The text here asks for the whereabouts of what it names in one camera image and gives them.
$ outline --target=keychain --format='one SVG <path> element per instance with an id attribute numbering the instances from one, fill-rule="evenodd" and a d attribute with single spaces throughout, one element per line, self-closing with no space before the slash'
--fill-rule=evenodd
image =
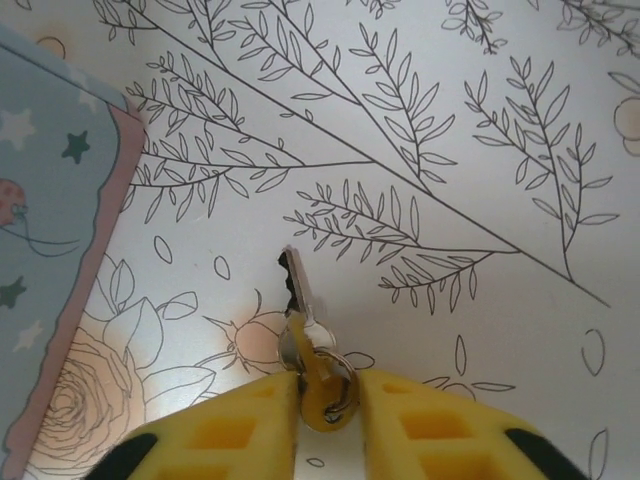
<path id="1" fill-rule="evenodd" d="M 357 411 L 368 480 L 587 480 L 517 417 L 384 371 L 356 372 L 335 349 L 314 346 L 299 255 L 288 248 L 279 263 L 291 292 L 278 352 L 286 371 L 138 428 L 87 480 L 291 480 L 298 418 L 332 432 Z"/>

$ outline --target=dark green star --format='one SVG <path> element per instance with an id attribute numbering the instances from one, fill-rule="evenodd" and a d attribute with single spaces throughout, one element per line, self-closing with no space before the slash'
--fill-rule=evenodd
<path id="1" fill-rule="evenodd" d="M 69 146 L 62 152 L 62 158 L 71 157 L 76 162 L 76 165 L 78 165 L 82 159 L 82 154 L 91 148 L 87 143 L 87 131 L 85 130 L 80 135 L 68 133 L 67 139 Z"/>
<path id="2" fill-rule="evenodd" d="M 0 307 L 6 305 L 8 308 L 16 306 L 18 295 L 27 291 L 27 287 L 22 286 L 22 277 L 13 282 L 11 285 L 0 287 Z"/>

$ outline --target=white star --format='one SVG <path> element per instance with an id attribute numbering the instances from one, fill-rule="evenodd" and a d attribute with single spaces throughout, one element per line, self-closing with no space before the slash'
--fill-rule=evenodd
<path id="1" fill-rule="evenodd" d="M 44 330 L 40 326 L 40 320 L 36 320 L 36 322 L 33 325 L 31 325 L 26 330 L 22 330 L 20 332 L 20 340 L 18 340 L 18 343 L 16 344 L 16 346 L 13 347 L 13 351 L 17 352 L 21 348 L 24 348 L 25 350 L 29 350 L 31 347 L 33 347 L 33 342 L 35 341 L 36 337 L 40 335 L 43 331 Z"/>
<path id="2" fill-rule="evenodd" d="M 96 113 L 96 100 L 97 98 L 95 97 L 95 95 L 89 93 L 89 86 L 87 84 L 87 76 L 82 73 L 80 70 L 78 70 L 77 68 L 73 68 L 71 67 L 71 65 L 69 65 L 69 79 L 75 83 L 77 83 L 78 85 L 80 85 L 80 98 L 78 98 L 78 103 L 84 103 L 86 104 L 89 109 L 93 112 Z"/>
<path id="3" fill-rule="evenodd" d="M 22 150 L 24 139 L 36 133 L 36 129 L 31 125 L 31 110 L 28 108 L 16 114 L 3 110 L 0 112 L 0 118 L 0 142 L 7 140 L 16 150 Z"/>

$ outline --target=coloring page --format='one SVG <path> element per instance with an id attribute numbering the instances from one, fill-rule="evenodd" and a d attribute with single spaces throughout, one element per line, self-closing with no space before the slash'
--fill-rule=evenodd
<path id="1" fill-rule="evenodd" d="M 81 478 L 142 423 L 279 371 L 287 245 L 356 368 L 636 477 L 636 0 L 0 5 L 147 133 L 25 478 Z M 364 478 L 357 428 L 301 442 L 296 479 Z"/>

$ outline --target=white paper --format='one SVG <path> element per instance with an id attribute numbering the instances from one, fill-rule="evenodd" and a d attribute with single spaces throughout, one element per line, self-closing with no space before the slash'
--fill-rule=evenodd
<path id="1" fill-rule="evenodd" d="M 278 369 L 292 244 L 358 366 L 637 477 L 640 3 L 15 3 L 156 116 L 81 324 L 135 363 L 110 442 Z M 35 478 L 77 476 L 42 442 Z M 297 479 L 363 475 L 309 442 Z"/>

